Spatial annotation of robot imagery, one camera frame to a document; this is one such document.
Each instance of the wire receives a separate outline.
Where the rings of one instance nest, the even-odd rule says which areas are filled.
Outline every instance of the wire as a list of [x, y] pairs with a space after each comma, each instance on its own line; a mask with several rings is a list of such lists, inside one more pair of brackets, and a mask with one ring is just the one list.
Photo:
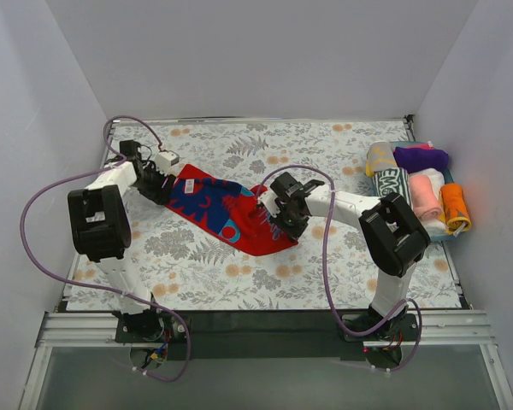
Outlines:
[[[118, 120], [118, 119], [121, 119], [121, 118], [127, 118], [129, 120], [135, 120], [138, 123], [140, 123], [143, 126], [145, 126], [150, 131], [150, 133], [152, 135], [154, 135], [154, 137], [157, 139], [158, 147], [162, 146], [162, 140], [157, 136], [157, 134], [154, 132], [154, 130], [152, 130], [150, 128], [150, 126], [148, 124], [146, 124], [144, 121], [142, 121], [142, 120], [140, 120], [138, 118], [132, 117], [130, 115], [117, 115], [115, 117], [112, 117], [109, 120], [107, 120], [106, 123], [103, 126], [103, 138], [104, 138], [104, 142], [106, 143], [107, 147], [109, 147], [110, 151], [113, 154], [118, 155], [121, 158], [121, 160], [119, 162], [116, 162], [116, 164], [115, 164], [116, 167], [118, 167], [119, 165], [123, 164], [126, 161], [127, 158], [123, 154], [121, 154], [120, 152], [118, 152], [117, 150], [115, 150], [112, 147], [112, 145], [111, 145], [111, 143], [109, 141], [108, 127], [115, 120]], [[113, 288], [111, 286], [105, 286], [105, 285], [101, 285], [101, 284], [85, 284], [85, 283], [79, 282], [77, 280], [63, 278], [63, 277], [53, 273], [52, 271], [48, 270], [44, 265], [42, 265], [39, 262], [39, 260], [36, 258], [36, 256], [34, 256], [34, 253], [32, 252], [30, 246], [28, 245], [27, 232], [26, 232], [26, 228], [27, 228], [26, 227], [26, 225], [27, 225], [27, 214], [28, 214], [28, 211], [31, 208], [31, 206], [34, 204], [34, 202], [38, 198], [40, 198], [45, 192], [55, 188], [56, 186], [66, 184], [68, 182], [75, 181], [77, 179], [82, 179], [82, 178], [90, 177], [92, 175], [97, 175], [97, 174], [100, 174], [100, 173], [102, 173], [104, 171], [108, 171], [110, 169], [111, 169], [111, 167], [104, 167], [104, 168], [98, 169], [97, 171], [91, 171], [89, 173], [82, 173], [80, 175], [76, 175], [76, 176], [73, 176], [73, 177], [70, 177], [70, 178], [61, 179], [60, 181], [57, 181], [57, 182], [54, 182], [53, 184], [49, 184], [49, 185], [45, 186], [44, 188], [39, 190], [36, 194], [34, 194], [28, 200], [27, 204], [23, 208], [23, 211], [21, 212], [21, 219], [19, 221], [19, 232], [20, 232], [20, 235], [21, 235], [21, 242], [23, 244], [23, 249], [27, 253], [28, 259], [31, 260], [31, 262], [34, 264], [34, 266], [37, 267], [46, 276], [48, 276], [48, 277], [50, 277], [50, 278], [52, 278], [54, 280], [57, 280], [59, 282], [63, 282], [64, 284], [71, 284], [71, 285], [74, 285], [74, 286], [80, 286], [82, 288], [107, 290], [108, 292], [112, 292], [112, 293], [116, 293], [117, 295], [120, 295], [120, 296], [128, 297], [130, 299], [133, 299], [136, 302], [143, 303], [143, 304], [151, 306], [153, 308], [161, 309], [163, 312], [166, 312], [166, 313], [170, 314], [171, 316], [173, 316], [174, 318], [176, 318], [184, 326], [184, 328], [186, 330], [186, 359], [185, 359], [184, 365], [180, 368], [180, 370], [177, 373], [177, 375], [172, 377], [172, 378], [165, 378], [165, 377], [162, 377], [160, 375], [157, 375], [157, 374], [154, 374], [154, 373], [151, 373], [151, 372], [147, 372], [146, 370], [144, 370], [144, 369], [142, 369], [140, 367], [135, 367], [135, 370], [138, 370], [139, 372], [142, 372], [145, 376], [149, 376], [151, 378], [155, 378], [155, 379], [161, 380], [163, 382], [174, 382], [174, 381], [180, 379], [182, 377], [182, 375], [185, 373], [186, 368], [188, 367], [188, 363], [190, 361], [190, 354], [191, 354], [191, 351], [192, 351], [192, 340], [191, 340], [190, 332], [188, 331], [188, 326], [186, 325], [186, 322], [182, 319], [182, 317], [180, 317], [180, 315], [178, 315], [175, 311], [173, 311], [171, 309], [168, 309], [167, 307], [159, 305], [158, 303], [148, 302], [145, 299], [141, 299], [140, 297], [135, 296], [135, 295], [133, 295], [131, 293], [124, 293], [121, 290]]]
[[403, 367], [405, 367], [412, 360], [416, 350], [418, 349], [418, 345], [420, 344], [420, 339], [421, 339], [421, 336], [422, 336], [422, 312], [420, 311], [420, 307], [418, 306], [418, 304], [413, 299], [406, 298], [406, 299], [403, 299], [403, 300], [399, 301], [392, 308], [392, 310], [386, 316], [384, 316], [384, 318], [380, 322], [378, 322], [376, 325], [372, 326], [370, 329], [367, 329], [366, 331], [352, 331], [351, 329], [349, 329], [344, 324], [344, 322], [340, 318], [340, 315], [339, 315], [338, 311], [336, 310], [336, 307], [334, 307], [333, 296], [331, 295], [331, 289], [330, 289], [329, 283], [328, 283], [328, 270], [327, 270], [328, 232], [329, 232], [329, 229], [331, 227], [331, 222], [333, 221], [334, 198], [335, 198], [334, 181], [333, 181], [333, 179], [330, 176], [328, 176], [326, 173], [324, 173], [323, 171], [320, 171], [317, 168], [308, 167], [308, 166], [305, 166], [305, 165], [287, 165], [286, 167], [281, 167], [281, 168], [278, 168], [278, 169], [274, 170], [273, 172], [269, 173], [262, 180], [261, 184], [258, 186], [258, 189], [256, 190], [256, 197], [260, 196], [260, 192], [261, 192], [264, 184], [272, 176], [274, 176], [276, 173], [279, 173], [281, 171], [285, 171], [286, 169], [292, 169], [292, 168], [307, 169], [307, 170], [313, 171], [314, 173], [319, 173], [320, 175], [322, 175], [323, 177], [325, 177], [327, 179], [328, 183], [331, 186], [331, 202], [329, 203], [329, 206], [328, 206], [327, 221], [325, 223], [325, 232], [323, 234], [323, 247], [322, 247], [321, 266], [322, 266], [322, 271], [323, 271], [323, 287], [325, 288], [325, 295], [327, 297], [328, 306], [330, 307], [331, 313], [333, 314], [333, 317], [336, 319], [336, 322], [338, 323], [340, 329], [342, 329], [343, 332], [345, 332], [348, 335], [353, 336], [353, 337], [368, 336], [371, 333], [374, 333], [375, 331], [380, 329], [393, 316], [393, 314], [399, 308], [403, 307], [407, 302], [410, 302], [410, 303], [412, 303], [414, 305], [414, 307], [416, 309], [416, 312], [418, 313], [418, 319], [419, 319], [419, 322], [420, 322], [420, 329], [418, 330], [418, 336], [416, 337], [416, 342], [415, 342], [414, 348], [411, 350], [409, 356], [407, 357], [407, 359], [405, 361], [403, 361], [403, 363], [399, 364], [398, 366], [394, 367], [393, 369], [381, 369], [381, 370], [389, 371], [389, 372], [394, 372], [394, 371], [397, 371], [397, 370], [401, 370]]

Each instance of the white wall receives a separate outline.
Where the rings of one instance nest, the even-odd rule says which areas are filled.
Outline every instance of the white wall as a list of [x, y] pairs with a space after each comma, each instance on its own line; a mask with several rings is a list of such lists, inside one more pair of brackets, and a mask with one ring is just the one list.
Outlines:
[[513, 0], [480, 0], [416, 115], [416, 137], [452, 154], [475, 228], [451, 246], [485, 308], [513, 389]]
[[[43, 185], [95, 167], [105, 117], [44, 0], [0, 0], [0, 410], [17, 408], [38, 328], [61, 287], [32, 267], [19, 217]], [[66, 274], [74, 249], [61, 188], [29, 214], [44, 264]]]
[[416, 112], [476, 0], [47, 0], [107, 115]]

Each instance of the purple cable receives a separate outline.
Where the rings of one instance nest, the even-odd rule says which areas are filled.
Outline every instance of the purple cable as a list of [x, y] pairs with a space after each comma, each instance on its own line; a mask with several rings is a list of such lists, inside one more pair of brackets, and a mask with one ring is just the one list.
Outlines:
[[[157, 136], [157, 134], [154, 132], [154, 130], [152, 130], [150, 128], [150, 126], [148, 124], [146, 124], [144, 121], [139, 120], [138, 118], [135, 118], [135, 117], [132, 117], [132, 116], [129, 116], [129, 115], [117, 115], [115, 117], [112, 117], [111, 119], [106, 121], [106, 123], [104, 124], [104, 127], [103, 127], [103, 138], [104, 138], [104, 142], [106, 143], [107, 147], [109, 147], [110, 151], [113, 154], [119, 155], [121, 157], [121, 160], [115, 164], [115, 167], [118, 167], [119, 165], [123, 164], [126, 161], [126, 159], [127, 159], [120, 152], [118, 152], [114, 148], [112, 148], [112, 145], [110, 144], [109, 138], [108, 138], [108, 127], [109, 127], [109, 125], [111, 125], [114, 120], [118, 120], [120, 118], [128, 118], [129, 120], [135, 120], [138, 123], [142, 124], [157, 139], [158, 147], [162, 146], [162, 141], [160, 140], [160, 138]], [[83, 282], [78, 282], [76, 280], [70, 280], [70, 279], [62, 278], [61, 276], [53, 273], [52, 271], [49, 271], [45, 266], [43, 266], [38, 261], [38, 259], [36, 259], [36, 256], [34, 256], [34, 254], [32, 253], [31, 248], [28, 246], [27, 233], [26, 233], [26, 227], [25, 227], [26, 221], [27, 221], [27, 214], [28, 214], [28, 210], [30, 209], [32, 204], [40, 196], [42, 196], [45, 192], [55, 188], [58, 185], [66, 184], [67, 182], [75, 181], [76, 179], [82, 179], [82, 178], [85, 178], [85, 177], [90, 177], [92, 175], [97, 175], [97, 174], [103, 173], [105, 171], [108, 171], [110, 169], [112, 169], [112, 167], [104, 167], [104, 168], [98, 169], [97, 171], [92, 171], [90, 173], [82, 173], [81, 175], [76, 175], [74, 177], [62, 179], [60, 181], [54, 182], [53, 184], [50, 184], [50, 185], [42, 188], [36, 194], [34, 194], [32, 196], [32, 198], [28, 200], [27, 205], [25, 205], [25, 207], [23, 208], [23, 212], [21, 213], [21, 220], [19, 222], [19, 231], [20, 231], [20, 234], [21, 234], [21, 242], [23, 244], [23, 248], [25, 249], [25, 252], [27, 252], [28, 258], [31, 260], [31, 262], [34, 264], [34, 266], [36, 266], [45, 275], [49, 276], [50, 278], [52, 278], [54, 280], [58, 280], [59, 282], [63, 282], [64, 284], [72, 284], [72, 285], [75, 285], [75, 286], [81, 286], [82, 288], [107, 290], [109, 292], [116, 293], [117, 295], [129, 297], [130, 299], [133, 299], [136, 302], [144, 303], [144, 304], [146, 304], [148, 306], [152, 306], [153, 308], [161, 309], [162, 311], [167, 312], [170, 315], [172, 315], [173, 317], [175, 317], [184, 326], [184, 328], [186, 329], [186, 359], [185, 359], [184, 365], [180, 369], [179, 373], [175, 377], [173, 377], [173, 378], [165, 378], [165, 377], [162, 377], [162, 376], [157, 375], [155, 373], [146, 372], [144, 369], [141, 369], [140, 367], [136, 368], [139, 372], [142, 372], [144, 375], [149, 376], [151, 378], [155, 378], [155, 379], [163, 381], [163, 382], [174, 382], [174, 381], [180, 379], [182, 377], [182, 375], [185, 373], [186, 368], [188, 367], [188, 363], [190, 361], [190, 354], [191, 354], [191, 351], [192, 351], [192, 341], [191, 341], [191, 337], [190, 337], [190, 332], [188, 331], [188, 326], [186, 325], [186, 322], [176, 312], [174, 312], [173, 310], [168, 309], [168, 308], [166, 308], [166, 307], [164, 307], [162, 305], [159, 305], [157, 303], [148, 302], [148, 301], [146, 301], [144, 299], [141, 299], [140, 297], [137, 297], [137, 296], [135, 296], [135, 295], [133, 295], [131, 293], [124, 294], [124, 292], [122, 292], [121, 290], [116, 289], [116, 288], [112, 288], [110, 286], [103, 286], [101, 284], [84, 284]]]
[[264, 183], [266, 183], [266, 181], [268, 181], [273, 175], [275, 175], [276, 173], [278, 173], [280, 171], [285, 171], [286, 169], [290, 169], [290, 168], [307, 169], [307, 170], [313, 171], [314, 173], [319, 173], [320, 175], [325, 177], [328, 180], [329, 184], [331, 185], [331, 202], [329, 203], [329, 206], [328, 206], [327, 222], [325, 223], [325, 232], [324, 232], [324, 236], [323, 236], [323, 251], [322, 251], [321, 263], [322, 263], [322, 270], [323, 270], [323, 285], [325, 288], [325, 295], [327, 296], [327, 301], [328, 301], [329, 307], [331, 308], [331, 313], [333, 314], [334, 318], [336, 319], [336, 322], [339, 324], [340, 329], [342, 329], [342, 331], [344, 331], [345, 333], [347, 333], [350, 336], [354, 336], [354, 337], [368, 336], [371, 333], [374, 333], [375, 331], [380, 329], [393, 316], [395, 311], [397, 309], [399, 309], [400, 307], [402, 307], [403, 305], [405, 305], [407, 302], [411, 302], [415, 306], [415, 309], [418, 313], [418, 319], [420, 321], [420, 329], [418, 331], [418, 336], [416, 337], [416, 342], [415, 342], [414, 348], [410, 352], [409, 357], [407, 357], [407, 359], [400, 365], [394, 367], [393, 369], [390, 369], [390, 372], [394, 372], [394, 371], [402, 369], [414, 357], [414, 354], [415, 354], [416, 350], [418, 349], [418, 345], [420, 344], [420, 339], [422, 336], [422, 313], [420, 311], [420, 308], [418, 307], [418, 304], [413, 299], [408, 299], [408, 298], [399, 301], [392, 308], [392, 310], [386, 316], [384, 316], [384, 318], [380, 322], [378, 322], [376, 325], [374, 325], [373, 327], [371, 327], [370, 329], [368, 329], [366, 331], [352, 331], [352, 330], [348, 329], [348, 327], [346, 327], [346, 325], [344, 325], [344, 322], [342, 322], [342, 319], [340, 318], [340, 315], [337, 312], [336, 307], [334, 307], [333, 297], [331, 295], [331, 290], [330, 290], [330, 287], [328, 284], [327, 244], [328, 244], [328, 231], [329, 231], [329, 228], [331, 227], [331, 222], [333, 221], [333, 212], [334, 212], [335, 192], [334, 192], [333, 179], [331, 177], [329, 177], [326, 173], [324, 173], [323, 171], [320, 171], [317, 168], [308, 167], [305, 165], [287, 165], [286, 167], [281, 167], [281, 168], [274, 170], [273, 172], [268, 174], [262, 180], [261, 184], [258, 186], [258, 189], [256, 190], [256, 197], [259, 197], [262, 187], [264, 186]]

